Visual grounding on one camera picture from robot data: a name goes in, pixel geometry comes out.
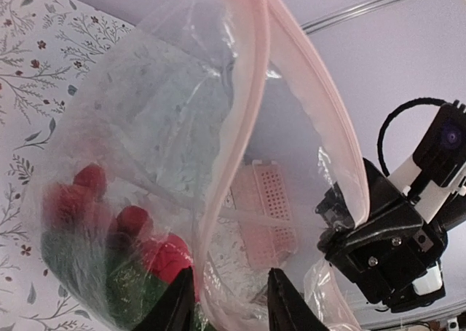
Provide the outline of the red yellow fake mango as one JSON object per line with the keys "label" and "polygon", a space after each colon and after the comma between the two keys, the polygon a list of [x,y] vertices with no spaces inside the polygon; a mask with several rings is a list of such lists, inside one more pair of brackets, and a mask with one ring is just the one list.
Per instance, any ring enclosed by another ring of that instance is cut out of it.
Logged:
{"label": "red yellow fake mango", "polygon": [[166,238],[151,237],[142,243],[143,266],[159,280],[171,284],[178,273],[193,260],[182,238],[168,234]]}

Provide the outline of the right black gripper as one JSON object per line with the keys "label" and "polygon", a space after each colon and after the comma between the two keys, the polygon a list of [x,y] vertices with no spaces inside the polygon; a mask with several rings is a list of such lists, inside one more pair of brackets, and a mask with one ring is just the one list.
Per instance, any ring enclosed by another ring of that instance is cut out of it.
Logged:
{"label": "right black gripper", "polygon": [[426,223],[375,165],[364,159],[370,211],[355,228],[338,185],[332,185],[315,213],[327,225],[317,248],[369,303],[393,313],[427,307],[444,298],[441,256],[448,244],[442,223]]}

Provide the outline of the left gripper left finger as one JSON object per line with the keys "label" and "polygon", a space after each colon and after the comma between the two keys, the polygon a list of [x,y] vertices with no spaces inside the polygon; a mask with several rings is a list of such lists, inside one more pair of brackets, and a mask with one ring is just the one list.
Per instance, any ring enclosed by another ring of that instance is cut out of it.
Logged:
{"label": "left gripper left finger", "polygon": [[194,274],[180,270],[173,282],[133,331],[189,331],[194,329]]}

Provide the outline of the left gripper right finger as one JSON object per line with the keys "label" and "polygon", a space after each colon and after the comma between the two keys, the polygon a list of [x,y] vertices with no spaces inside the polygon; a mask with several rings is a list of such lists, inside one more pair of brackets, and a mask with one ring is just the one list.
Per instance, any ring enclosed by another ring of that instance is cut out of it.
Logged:
{"label": "left gripper right finger", "polygon": [[269,270],[267,308],[270,331],[329,331],[280,268]]}

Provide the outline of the green fake cucumber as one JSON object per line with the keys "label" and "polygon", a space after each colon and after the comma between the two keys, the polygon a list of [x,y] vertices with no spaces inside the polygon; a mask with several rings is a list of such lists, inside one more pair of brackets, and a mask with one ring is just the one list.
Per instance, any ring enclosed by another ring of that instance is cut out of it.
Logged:
{"label": "green fake cucumber", "polygon": [[48,230],[41,237],[42,258],[95,316],[118,330],[132,330],[169,285],[143,266],[141,246],[147,239]]}

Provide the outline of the clear zip top bag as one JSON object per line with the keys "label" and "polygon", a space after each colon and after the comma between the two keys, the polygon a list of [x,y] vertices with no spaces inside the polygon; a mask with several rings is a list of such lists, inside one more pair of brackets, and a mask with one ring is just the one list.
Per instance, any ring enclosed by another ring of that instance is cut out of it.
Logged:
{"label": "clear zip top bag", "polygon": [[[278,267],[249,266],[230,190],[254,160],[279,164],[293,213],[299,248]],[[175,234],[188,246],[196,330],[267,330],[271,268],[328,329],[360,329],[315,248],[324,225],[314,211],[338,185],[355,227],[367,221],[363,158],[331,75],[282,0],[172,0],[106,52],[28,187],[41,256],[42,234],[55,230],[42,217],[46,190],[92,163],[116,213],[142,207],[154,222],[147,238]]]}

